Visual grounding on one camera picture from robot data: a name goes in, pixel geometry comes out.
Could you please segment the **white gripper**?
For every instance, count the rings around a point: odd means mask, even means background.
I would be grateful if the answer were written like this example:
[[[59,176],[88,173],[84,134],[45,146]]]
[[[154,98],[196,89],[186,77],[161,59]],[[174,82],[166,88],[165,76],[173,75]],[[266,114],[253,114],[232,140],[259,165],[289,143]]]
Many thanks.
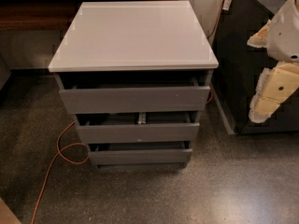
[[[249,38],[247,45],[267,47],[268,55],[281,61],[273,69],[261,72],[249,105],[249,119],[264,123],[299,89],[298,0],[287,0],[272,20]]]

